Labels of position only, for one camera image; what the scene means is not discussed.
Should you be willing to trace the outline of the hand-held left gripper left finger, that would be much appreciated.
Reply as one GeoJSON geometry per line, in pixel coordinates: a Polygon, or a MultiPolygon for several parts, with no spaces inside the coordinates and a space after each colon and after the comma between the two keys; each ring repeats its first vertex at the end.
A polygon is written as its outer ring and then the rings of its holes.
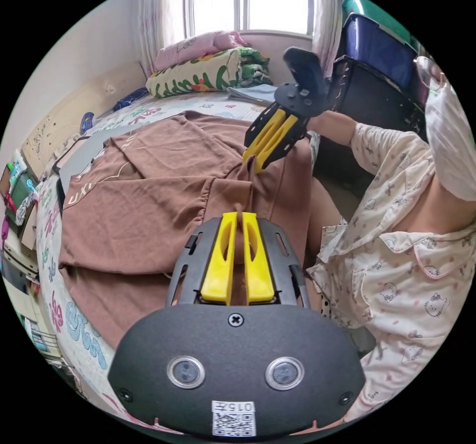
{"type": "Polygon", "coordinates": [[[206,302],[231,303],[237,224],[237,212],[224,213],[218,223],[200,290],[206,302]]]}

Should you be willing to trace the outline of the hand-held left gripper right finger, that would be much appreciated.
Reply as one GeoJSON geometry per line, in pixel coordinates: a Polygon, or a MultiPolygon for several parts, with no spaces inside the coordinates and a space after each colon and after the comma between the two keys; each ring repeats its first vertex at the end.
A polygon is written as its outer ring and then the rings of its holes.
{"type": "Polygon", "coordinates": [[[242,229],[247,305],[269,303],[274,299],[275,289],[256,214],[242,214],[242,229]]]}

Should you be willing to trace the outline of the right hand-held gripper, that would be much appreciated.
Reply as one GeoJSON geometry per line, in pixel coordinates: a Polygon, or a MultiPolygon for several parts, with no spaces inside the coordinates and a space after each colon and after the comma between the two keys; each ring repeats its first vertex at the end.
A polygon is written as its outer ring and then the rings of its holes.
{"type": "Polygon", "coordinates": [[[274,102],[245,133],[242,161],[255,156],[255,173],[284,158],[303,139],[311,118],[326,110],[327,81],[317,79],[308,85],[284,83],[274,94],[274,102]]]}

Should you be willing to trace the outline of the person's right hand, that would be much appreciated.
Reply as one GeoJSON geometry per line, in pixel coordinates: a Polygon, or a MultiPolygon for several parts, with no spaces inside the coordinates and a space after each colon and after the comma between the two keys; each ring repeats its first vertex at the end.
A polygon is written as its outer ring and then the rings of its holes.
{"type": "Polygon", "coordinates": [[[308,132],[313,132],[320,136],[326,136],[330,121],[328,114],[329,112],[325,111],[322,114],[311,118],[307,124],[308,132]]]}

